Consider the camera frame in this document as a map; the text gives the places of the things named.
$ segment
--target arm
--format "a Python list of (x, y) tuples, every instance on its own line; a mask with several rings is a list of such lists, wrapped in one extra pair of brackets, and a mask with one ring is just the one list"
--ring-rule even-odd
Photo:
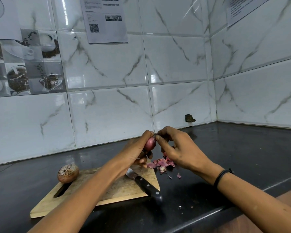
[[(165, 127), (155, 138), (175, 163), (190, 169), (211, 185), (224, 170), (211, 162), (185, 132)], [(168, 144), (170, 140), (174, 141), (174, 147)], [(288, 205), (231, 173), (221, 178), (218, 190), (264, 233), (291, 233), (291, 207)]]
[(146, 167), (142, 149), (153, 132), (145, 131), (139, 139), (131, 139), (123, 150), (107, 162), (73, 195), (52, 210), (28, 233), (77, 233), (101, 197), (132, 164)]

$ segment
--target qr code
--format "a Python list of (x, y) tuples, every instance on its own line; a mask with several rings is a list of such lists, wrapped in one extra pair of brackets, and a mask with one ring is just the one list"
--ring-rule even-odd
[(99, 33), (99, 27), (97, 23), (90, 23), (89, 28), (91, 30), (91, 33)]

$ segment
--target paper notice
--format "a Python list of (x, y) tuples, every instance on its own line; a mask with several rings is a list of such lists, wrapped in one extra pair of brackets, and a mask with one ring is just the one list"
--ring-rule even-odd
[(0, 0), (0, 39), (22, 40), (15, 0)]
[(80, 0), (89, 43), (128, 43), (121, 0)]
[(266, 1), (268, 0), (228, 0), (226, 10), (227, 26), (231, 26), (238, 20), (244, 18)]

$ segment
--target kitchen knife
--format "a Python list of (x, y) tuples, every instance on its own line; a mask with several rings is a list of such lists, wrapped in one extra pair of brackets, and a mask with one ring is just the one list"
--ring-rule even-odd
[(163, 198), (161, 196), (161, 193), (158, 189), (156, 189), (153, 185), (151, 185), (146, 179), (139, 176), (137, 173), (135, 173), (131, 168), (128, 168), (126, 175), (134, 180), (137, 185), (148, 195), (151, 196), (157, 204), (161, 204), (163, 201)]

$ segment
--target whole onion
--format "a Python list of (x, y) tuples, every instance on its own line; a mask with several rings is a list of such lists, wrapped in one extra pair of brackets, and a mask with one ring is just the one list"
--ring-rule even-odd
[(148, 141), (146, 142), (146, 144), (144, 146), (144, 149), (149, 152), (149, 151), (154, 149), (155, 145), (156, 145), (155, 138), (154, 137), (150, 137), (148, 139)]
[(57, 178), (61, 183), (73, 182), (79, 175), (79, 168), (75, 164), (67, 164), (59, 169)]

